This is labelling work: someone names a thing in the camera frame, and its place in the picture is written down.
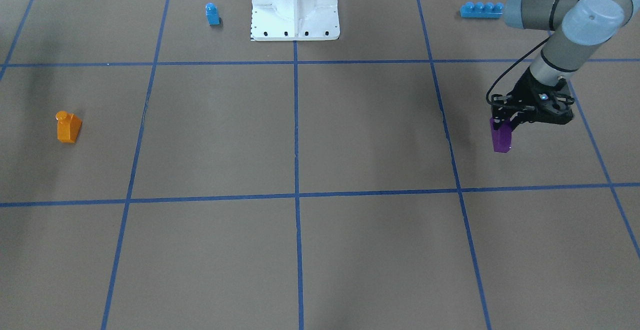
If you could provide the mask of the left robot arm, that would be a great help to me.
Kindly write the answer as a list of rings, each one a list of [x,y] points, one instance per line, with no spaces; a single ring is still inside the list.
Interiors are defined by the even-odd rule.
[[[486,95],[491,131],[510,135],[523,123],[565,125],[574,118],[569,80],[639,11],[639,0],[507,0],[506,25],[551,32],[506,95]]]

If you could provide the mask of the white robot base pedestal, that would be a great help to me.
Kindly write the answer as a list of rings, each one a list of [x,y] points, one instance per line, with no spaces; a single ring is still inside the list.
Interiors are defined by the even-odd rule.
[[[338,0],[251,0],[254,42],[334,41],[340,38]]]

